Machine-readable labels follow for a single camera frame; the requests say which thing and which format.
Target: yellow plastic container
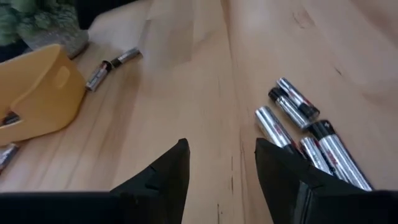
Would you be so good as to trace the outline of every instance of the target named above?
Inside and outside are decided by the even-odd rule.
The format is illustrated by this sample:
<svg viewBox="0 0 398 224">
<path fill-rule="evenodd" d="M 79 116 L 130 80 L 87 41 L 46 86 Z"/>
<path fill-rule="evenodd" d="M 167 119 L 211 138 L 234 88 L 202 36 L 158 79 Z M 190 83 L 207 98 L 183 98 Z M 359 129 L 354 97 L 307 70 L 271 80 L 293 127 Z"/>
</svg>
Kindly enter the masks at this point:
<svg viewBox="0 0 398 224">
<path fill-rule="evenodd" d="M 0 126 L 0 146 L 62 129 L 84 94 L 85 79 L 60 45 L 0 63 L 0 119 L 10 111 L 21 118 Z"/>
</svg>

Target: aa battery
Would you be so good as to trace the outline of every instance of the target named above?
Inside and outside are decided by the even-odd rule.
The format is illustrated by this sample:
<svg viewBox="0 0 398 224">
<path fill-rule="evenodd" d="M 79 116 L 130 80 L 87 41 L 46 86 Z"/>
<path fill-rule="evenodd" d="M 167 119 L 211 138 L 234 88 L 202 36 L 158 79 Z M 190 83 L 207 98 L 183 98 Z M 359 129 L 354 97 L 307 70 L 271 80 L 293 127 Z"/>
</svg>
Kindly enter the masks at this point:
<svg viewBox="0 0 398 224">
<path fill-rule="evenodd" d="M 306 153 L 314 167 L 327 174 L 333 175 L 333 172 L 330 170 L 329 165 L 325 160 L 324 155 L 322 155 L 322 152 L 319 150 L 314 138 L 305 137 L 301 139 L 300 147 L 302 151 Z"/>
<path fill-rule="evenodd" d="M 345 181 L 367 191 L 372 191 L 371 185 L 359 171 L 356 164 L 349 156 L 347 149 L 336 134 L 333 126 L 327 120 L 313 123 L 308 130 L 318 140 L 320 149 L 335 161 L 335 170 L 344 175 Z"/>
<path fill-rule="evenodd" d="M 17 144 L 11 143 L 5 149 L 0 149 L 0 174 L 10 163 L 19 149 Z"/>
<path fill-rule="evenodd" d="M 303 157 L 296 144 L 268 106 L 256 110 L 256 121 L 261 131 L 276 145 L 292 154 Z"/>
<path fill-rule="evenodd" d="M 101 65 L 98 66 L 86 83 L 86 89 L 89 91 L 95 91 L 111 70 L 111 63 L 108 61 L 102 61 Z"/>
<path fill-rule="evenodd" d="M 137 47 L 134 47 L 131 50 L 128 50 L 127 52 L 124 52 L 122 55 L 118 56 L 117 58 L 113 59 L 111 61 L 111 64 L 114 68 L 119 67 L 120 65 L 124 64 L 128 60 L 137 57 L 140 54 L 140 51 L 138 50 Z"/>
<path fill-rule="evenodd" d="M 304 114 L 302 114 L 293 102 L 285 96 L 282 89 L 274 87 L 268 93 L 268 96 L 301 130 L 306 129 L 311 125 L 310 121 L 304 116 Z"/>
<path fill-rule="evenodd" d="M 287 96 L 296 105 L 298 110 L 305 115 L 305 117 L 310 121 L 315 121 L 320 112 L 309 100 L 306 99 L 306 97 L 304 97 L 289 81 L 287 81 L 286 78 L 280 78 L 276 83 L 277 86 L 286 92 Z"/>
</svg>

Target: wooden table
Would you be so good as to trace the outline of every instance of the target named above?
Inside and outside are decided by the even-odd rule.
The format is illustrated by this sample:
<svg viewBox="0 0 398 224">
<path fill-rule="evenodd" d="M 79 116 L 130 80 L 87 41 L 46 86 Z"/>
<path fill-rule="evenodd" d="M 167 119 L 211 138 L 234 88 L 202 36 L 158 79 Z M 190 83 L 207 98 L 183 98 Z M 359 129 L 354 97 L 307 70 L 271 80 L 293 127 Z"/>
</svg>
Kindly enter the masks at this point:
<svg viewBox="0 0 398 224">
<path fill-rule="evenodd" d="M 254 111 L 287 77 L 321 110 L 377 189 L 397 189 L 395 0 L 141 0 L 99 17 L 86 78 L 144 57 L 87 94 L 67 128 L 26 143 L 1 191 L 109 190 L 178 139 L 191 147 L 184 223 L 272 223 L 254 163 Z"/>
</svg>

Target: gray pot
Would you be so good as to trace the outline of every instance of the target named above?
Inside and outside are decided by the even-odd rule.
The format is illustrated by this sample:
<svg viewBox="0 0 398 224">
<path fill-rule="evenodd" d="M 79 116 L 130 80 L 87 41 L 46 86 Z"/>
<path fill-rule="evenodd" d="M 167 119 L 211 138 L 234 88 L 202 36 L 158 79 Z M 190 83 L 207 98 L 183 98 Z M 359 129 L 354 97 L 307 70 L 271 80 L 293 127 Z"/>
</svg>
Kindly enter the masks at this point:
<svg viewBox="0 0 398 224">
<path fill-rule="evenodd" d="M 36 50 L 50 44 L 60 44 L 64 47 L 69 58 L 76 57 L 88 43 L 87 30 L 80 30 L 78 27 L 67 29 L 53 27 L 50 30 L 43 30 L 32 37 L 22 37 L 25 43 Z"/>
</svg>

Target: wood grain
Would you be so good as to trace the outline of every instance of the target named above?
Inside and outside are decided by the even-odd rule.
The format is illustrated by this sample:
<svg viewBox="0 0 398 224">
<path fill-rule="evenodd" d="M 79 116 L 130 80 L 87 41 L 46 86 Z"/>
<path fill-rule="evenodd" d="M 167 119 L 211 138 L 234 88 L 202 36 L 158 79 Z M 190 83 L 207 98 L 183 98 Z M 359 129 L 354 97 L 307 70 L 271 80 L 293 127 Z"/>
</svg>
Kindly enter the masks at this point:
<svg viewBox="0 0 398 224">
<path fill-rule="evenodd" d="M 395 0 L 141 0 L 97 18 L 86 78 L 143 57 L 87 94 L 69 127 L 26 143 L 1 191 L 109 190 L 187 138 L 184 223 L 272 223 L 257 180 L 254 110 L 287 77 L 328 118 L 377 189 L 398 189 Z"/>
</svg>

